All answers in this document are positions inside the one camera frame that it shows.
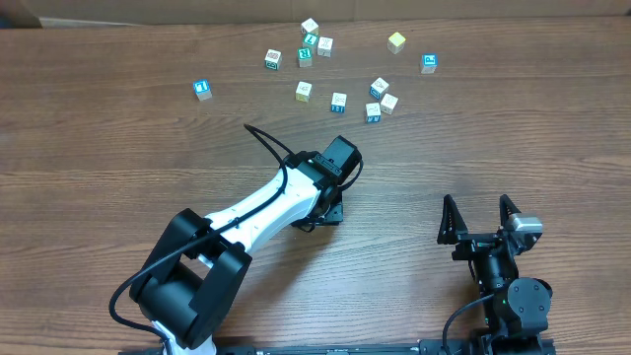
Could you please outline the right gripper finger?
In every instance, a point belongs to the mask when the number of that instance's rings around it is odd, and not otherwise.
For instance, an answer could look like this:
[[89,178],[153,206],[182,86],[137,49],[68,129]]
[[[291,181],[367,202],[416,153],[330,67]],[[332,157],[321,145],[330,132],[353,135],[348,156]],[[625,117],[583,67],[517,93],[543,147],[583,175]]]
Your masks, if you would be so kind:
[[450,194],[445,195],[437,243],[439,245],[456,245],[467,234],[468,229],[457,209],[456,202]]
[[507,222],[511,215],[521,212],[521,210],[514,204],[514,202],[507,194],[503,194],[500,196],[499,208],[500,223],[502,227],[505,227],[507,225]]

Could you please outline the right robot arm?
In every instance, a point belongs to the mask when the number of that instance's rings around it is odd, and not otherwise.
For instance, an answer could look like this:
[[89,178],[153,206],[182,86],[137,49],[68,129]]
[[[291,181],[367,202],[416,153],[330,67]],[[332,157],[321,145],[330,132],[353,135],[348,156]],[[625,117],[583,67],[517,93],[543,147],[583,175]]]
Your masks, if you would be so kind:
[[[543,223],[523,213],[506,194],[500,196],[500,226],[491,233],[468,231],[456,202],[447,194],[437,243],[453,245],[454,261],[468,264],[479,297],[446,321],[440,354],[553,354],[554,343],[541,338],[548,328],[553,291],[542,279],[521,277],[516,257],[531,250],[543,234]],[[484,328],[466,340],[449,341],[454,320],[477,306],[483,308]]]

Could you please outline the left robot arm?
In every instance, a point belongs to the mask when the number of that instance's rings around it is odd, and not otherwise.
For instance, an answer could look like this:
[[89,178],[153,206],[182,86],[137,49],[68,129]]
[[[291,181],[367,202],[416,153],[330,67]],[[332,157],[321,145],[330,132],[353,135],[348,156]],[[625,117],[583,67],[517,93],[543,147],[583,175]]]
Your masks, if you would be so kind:
[[310,232],[341,223],[342,193],[361,168],[358,148],[338,136],[321,153],[288,155],[270,182],[231,207],[176,214],[130,286],[131,299],[164,338],[165,353],[215,353],[212,335],[253,253],[287,226]]

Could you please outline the blue bottom wooden block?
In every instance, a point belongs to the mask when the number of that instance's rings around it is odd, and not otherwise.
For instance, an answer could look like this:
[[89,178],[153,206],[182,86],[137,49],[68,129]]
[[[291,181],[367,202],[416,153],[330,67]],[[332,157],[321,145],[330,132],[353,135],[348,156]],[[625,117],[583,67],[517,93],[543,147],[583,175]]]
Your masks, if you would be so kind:
[[366,122],[377,123],[382,119],[382,112],[379,103],[369,103],[365,106],[366,109]]

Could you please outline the blue side wooden block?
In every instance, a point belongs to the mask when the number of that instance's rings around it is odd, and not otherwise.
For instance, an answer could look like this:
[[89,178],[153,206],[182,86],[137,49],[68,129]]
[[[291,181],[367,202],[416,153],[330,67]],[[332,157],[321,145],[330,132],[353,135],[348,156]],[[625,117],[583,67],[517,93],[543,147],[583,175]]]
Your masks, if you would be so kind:
[[347,95],[334,92],[331,97],[330,110],[332,112],[344,113],[346,109]]

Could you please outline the yellow side wooden block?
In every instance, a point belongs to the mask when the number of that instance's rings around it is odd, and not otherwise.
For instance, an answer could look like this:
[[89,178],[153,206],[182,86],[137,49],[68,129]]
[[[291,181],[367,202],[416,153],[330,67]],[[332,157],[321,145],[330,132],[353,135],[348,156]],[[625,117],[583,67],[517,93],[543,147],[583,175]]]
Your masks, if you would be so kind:
[[300,81],[295,92],[296,100],[308,103],[310,101],[312,90],[313,85],[311,83]]

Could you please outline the plain tilted wooden block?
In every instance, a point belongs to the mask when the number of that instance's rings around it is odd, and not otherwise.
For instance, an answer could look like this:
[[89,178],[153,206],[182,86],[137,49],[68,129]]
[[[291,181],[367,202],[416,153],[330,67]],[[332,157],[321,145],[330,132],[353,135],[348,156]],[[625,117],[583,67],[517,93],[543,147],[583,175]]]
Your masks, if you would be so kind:
[[382,101],[380,103],[381,111],[387,114],[393,114],[393,111],[397,103],[398,103],[398,97],[393,96],[391,94],[384,94]]

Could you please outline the blue side tilted block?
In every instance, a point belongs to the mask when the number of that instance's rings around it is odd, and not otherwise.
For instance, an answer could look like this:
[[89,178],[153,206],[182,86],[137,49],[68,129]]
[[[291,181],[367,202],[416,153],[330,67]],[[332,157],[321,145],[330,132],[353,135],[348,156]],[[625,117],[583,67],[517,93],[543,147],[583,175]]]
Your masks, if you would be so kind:
[[370,86],[370,95],[380,100],[388,91],[389,83],[382,77],[378,77]]

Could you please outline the green R letter block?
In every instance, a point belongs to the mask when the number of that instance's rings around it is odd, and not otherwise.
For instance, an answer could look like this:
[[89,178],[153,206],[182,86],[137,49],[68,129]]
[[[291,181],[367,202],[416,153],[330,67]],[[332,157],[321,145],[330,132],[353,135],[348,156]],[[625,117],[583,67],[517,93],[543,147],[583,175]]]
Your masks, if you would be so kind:
[[301,47],[297,50],[298,63],[301,68],[313,65],[312,51],[308,47]]

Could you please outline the green side B block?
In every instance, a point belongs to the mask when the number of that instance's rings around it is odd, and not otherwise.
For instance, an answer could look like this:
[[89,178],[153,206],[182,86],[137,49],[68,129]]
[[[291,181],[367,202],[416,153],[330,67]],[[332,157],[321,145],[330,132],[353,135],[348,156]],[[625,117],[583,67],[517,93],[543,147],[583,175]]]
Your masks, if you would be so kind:
[[268,49],[264,57],[266,68],[278,71],[282,63],[282,52],[275,49]]

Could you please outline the blue P letter block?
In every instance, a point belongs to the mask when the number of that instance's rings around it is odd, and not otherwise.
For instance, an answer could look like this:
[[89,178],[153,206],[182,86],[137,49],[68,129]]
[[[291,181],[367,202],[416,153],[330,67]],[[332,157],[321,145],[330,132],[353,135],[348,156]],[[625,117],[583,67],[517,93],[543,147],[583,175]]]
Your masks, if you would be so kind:
[[438,67],[438,57],[436,54],[423,54],[421,58],[421,73],[433,74]]

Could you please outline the wooden X block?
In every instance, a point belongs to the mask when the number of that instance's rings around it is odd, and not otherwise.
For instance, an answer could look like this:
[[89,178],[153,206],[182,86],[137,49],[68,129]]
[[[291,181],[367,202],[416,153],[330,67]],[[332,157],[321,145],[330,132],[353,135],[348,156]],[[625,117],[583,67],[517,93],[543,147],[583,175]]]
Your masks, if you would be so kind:
[[331,37],[321,36],[318,39],[316,54],[319,56],[330,57],[333,47],[333,39]]

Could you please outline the green L letter block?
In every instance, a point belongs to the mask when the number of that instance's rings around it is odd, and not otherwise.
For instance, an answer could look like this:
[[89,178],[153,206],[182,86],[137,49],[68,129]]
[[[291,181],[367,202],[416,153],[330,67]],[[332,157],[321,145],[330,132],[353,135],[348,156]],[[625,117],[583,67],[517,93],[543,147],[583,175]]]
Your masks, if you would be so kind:
[[315,51],[317,48],[318,40],[318,35],[306,33],[303,38],[302,47],[308,47],[311,51]]

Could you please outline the blue top letter block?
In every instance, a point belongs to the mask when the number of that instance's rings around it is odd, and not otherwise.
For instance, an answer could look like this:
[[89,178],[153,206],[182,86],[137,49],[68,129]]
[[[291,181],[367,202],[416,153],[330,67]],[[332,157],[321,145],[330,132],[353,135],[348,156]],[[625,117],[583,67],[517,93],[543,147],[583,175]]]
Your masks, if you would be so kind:
[[206,79],[194,82],[193,90],[200,101],[205,101],[213,97],[211,86]]

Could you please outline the yellow top block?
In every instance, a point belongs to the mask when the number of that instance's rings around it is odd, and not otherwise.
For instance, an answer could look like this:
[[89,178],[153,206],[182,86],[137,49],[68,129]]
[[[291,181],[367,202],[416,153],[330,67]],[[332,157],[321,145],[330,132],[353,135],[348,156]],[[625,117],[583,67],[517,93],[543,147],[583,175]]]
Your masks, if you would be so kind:
[[406,38],[399,32],[395,32],[387,39],[387,49],[394,55],[397,55],[405,47]]

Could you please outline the top plain wooden block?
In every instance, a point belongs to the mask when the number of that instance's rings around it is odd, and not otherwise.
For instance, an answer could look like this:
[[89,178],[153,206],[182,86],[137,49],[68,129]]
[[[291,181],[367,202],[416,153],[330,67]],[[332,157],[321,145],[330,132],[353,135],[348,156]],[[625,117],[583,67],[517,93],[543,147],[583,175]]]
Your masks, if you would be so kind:
[[319,25],[313,18],[308,18],[301,23],[301,32],[303,35],[312,34],[319,35]]

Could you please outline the cardboard strip at back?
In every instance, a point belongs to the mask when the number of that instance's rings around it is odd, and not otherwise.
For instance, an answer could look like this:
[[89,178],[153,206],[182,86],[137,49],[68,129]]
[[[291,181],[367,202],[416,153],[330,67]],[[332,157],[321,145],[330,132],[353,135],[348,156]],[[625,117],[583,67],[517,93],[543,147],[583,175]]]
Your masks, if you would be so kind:
[[622,16],[630,0],[1,0],[1,17],[36,28],[42,19],[188,25]]

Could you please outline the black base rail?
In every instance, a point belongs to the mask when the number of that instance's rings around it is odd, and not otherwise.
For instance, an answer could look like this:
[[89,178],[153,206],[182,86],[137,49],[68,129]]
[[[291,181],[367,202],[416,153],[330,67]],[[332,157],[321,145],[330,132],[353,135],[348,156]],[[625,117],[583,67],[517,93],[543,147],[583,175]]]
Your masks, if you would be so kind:
[[[451,354],[482,354],[477,350],[473,350],[472,346],[466,344],[464,340],[448,341]],[[556,354],[553,340],[543,340],[542,350],[520,350],[505,349],[500,350],[499,354]],[[131,350],[119,352],[120,355],[159,355],[166,354],[162,348],[148,348],[143,350]],[[249,346],[220,346],[216,350],[219,355],[445,355],[442,341],[440,340],[421,340],[416,344],[379,344],[379,345],[356,345],[351,347],[329,346],[329,347],[265,347],[255,348]]]

